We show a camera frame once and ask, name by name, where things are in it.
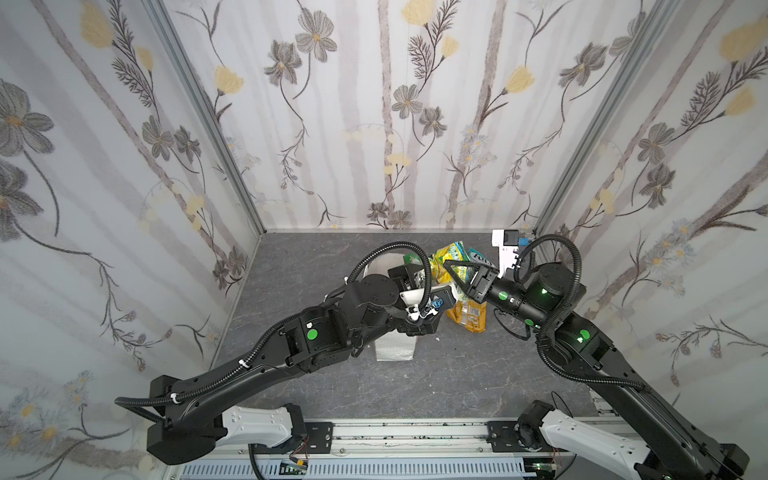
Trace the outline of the green yellow snack bag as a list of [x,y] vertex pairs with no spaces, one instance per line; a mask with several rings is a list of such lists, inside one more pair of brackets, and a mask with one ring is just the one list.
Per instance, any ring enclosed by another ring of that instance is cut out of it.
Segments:
[[428,257],[431,271],[431,285],[433,287],[448,285],[451,287],[454,298],[457,301],[465,301],[464,297],[452,282],[450,275],[443,268],[444,260],[470,260],[462,241],[457,241],[436,250]]

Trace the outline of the cartoon animal paper bag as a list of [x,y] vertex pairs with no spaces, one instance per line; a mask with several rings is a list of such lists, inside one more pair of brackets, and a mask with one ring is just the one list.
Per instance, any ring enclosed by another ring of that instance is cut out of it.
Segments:
[[[365,266],[358,278],[362,279],[369,274],[387,276],[389,269],[404,265],[403,256],[404,254],[399,251],[386,252]],[[416,344],[416,337],[409,337],[398,331],[389,332],[374,342],[376,361],[412,361],[415,355]]]

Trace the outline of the teal candy snack bag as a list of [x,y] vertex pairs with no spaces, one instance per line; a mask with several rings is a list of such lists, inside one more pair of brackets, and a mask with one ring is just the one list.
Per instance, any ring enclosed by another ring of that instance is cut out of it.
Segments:
[[495,265],[481,252],[474,248],[468,250],[469,258],[474,263],[481,263],[489,267],[495,267]]

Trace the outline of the yellow chips snack bag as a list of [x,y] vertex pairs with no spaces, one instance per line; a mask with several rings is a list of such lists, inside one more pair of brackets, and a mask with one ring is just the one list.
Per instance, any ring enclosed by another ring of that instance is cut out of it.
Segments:
[[458,301],[446,316],[472,333],[482,333],[486,330],[486,303],[477,303],[468,299]]

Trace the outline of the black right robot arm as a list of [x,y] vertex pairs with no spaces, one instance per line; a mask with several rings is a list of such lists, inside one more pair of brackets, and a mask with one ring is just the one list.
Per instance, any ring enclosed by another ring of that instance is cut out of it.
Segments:
[[624,479],[742,478],[749,457],[741,447],[720,443],[688,421],[631,367],[599,327],[576,313],[586,288],[581,254],[571,240],[544,235],[519,257],[525,259],[546,241],[568,250],[572,263],[532,267],[529,281],[518,275],[506,278],[483,263],[446,259],[443,265],[448,273],[459,266],[470,270],[468,281],[452,277],[467,297],[523,322],[544,364],[562,378],[589,385],[638,437],[610,434],[537,401],[518,419],[521,443],[569,451]]

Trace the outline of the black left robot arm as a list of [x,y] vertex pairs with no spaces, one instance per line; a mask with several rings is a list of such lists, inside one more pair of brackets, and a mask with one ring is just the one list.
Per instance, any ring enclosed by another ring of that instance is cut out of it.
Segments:
[[357,357],[390,332],[433,334],[455,303],[450,286],[433,284],[421,247],[409,241],[387,243],[367,254],[320,304],[276,322],[236,359],[185,380],[159,376],[148,397],[118,397],[114,402],[150,421],[146,449],[166,465],[200,459],[250,430],[256,433],[254,443],[270,450],[298,444],[306,436],[298,407],[275,410],[277,430],[269,435],[264,422],[238,412],[238,404],[279,383]]

